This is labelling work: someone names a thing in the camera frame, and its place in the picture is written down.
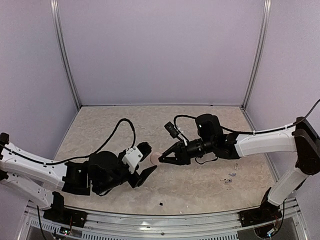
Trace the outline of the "pink earbud charging case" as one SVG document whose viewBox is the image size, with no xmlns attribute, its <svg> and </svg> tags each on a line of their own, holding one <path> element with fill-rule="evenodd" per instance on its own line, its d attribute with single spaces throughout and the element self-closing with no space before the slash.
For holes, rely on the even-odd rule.
<svg viewBox="0 0 320 240">
<path fill-rule="evenodd" d="M 153 164 L 153 165 L 159 165 L 160 164 L 160 161 L 159 161 L 159 158 L 161 157 L 161 153 L 159 152 L 153 152 L 151 155 L 150 155 L 150 162 Z"/>
</svg>

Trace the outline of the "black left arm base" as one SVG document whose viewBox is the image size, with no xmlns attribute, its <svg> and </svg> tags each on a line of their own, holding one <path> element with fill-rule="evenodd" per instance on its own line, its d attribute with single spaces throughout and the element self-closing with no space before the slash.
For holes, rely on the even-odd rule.
<svg viewBox="0 0 320 240">
<path fill-rule="evenodd" d="M 65 207 L 64 197 L 59 192 L 54 191 L 52 195 L 53 200 L 50 208 L 43 211 L 44 219 L 71 227 L 83 228 L 88 214 L 85 211 Z"/>
</svg>

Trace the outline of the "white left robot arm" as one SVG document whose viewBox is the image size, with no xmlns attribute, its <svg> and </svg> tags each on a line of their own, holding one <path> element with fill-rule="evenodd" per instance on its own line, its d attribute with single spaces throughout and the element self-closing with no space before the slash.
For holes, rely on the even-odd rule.
<svg viewBox="0 0 320 240">
<path fill-rule="evenodd" d="M 113 188 L 129 183 L 140 187 L 157 168 L 138 173 L 139 162 L 152 151 L 147 142 L 125 149 L 119 155 L 111 151 L 93 153 L 84 162 L 53 161 L 24 151 L 0 134 L 0 182 L 22 193 L 42 210 L 63 223 L 70 218 L 61 192 L 105 196 Z"/>
</svg>

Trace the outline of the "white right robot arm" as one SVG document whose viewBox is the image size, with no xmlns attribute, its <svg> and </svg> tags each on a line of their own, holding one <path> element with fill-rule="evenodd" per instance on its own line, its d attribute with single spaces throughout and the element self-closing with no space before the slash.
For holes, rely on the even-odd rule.
<svg viewBox="0 0 320 240">
<path fill-rule="evenodd" d="M 293 191 L 320 171 L 320 137 L 304 117 L 294 123 L 263 131 L 223 131 L 219 118 L 209 113 L 195 119 L 198 139 L 180 140 L 168 148 L 159 162 L 177 166 L 189 165 L 191 159 L 213 153 L 218 159 L 237 160 L 250 155 L 295 152 L 297 161 L 265 194 L 256 218 L 266 222 Z"/>
</svg>

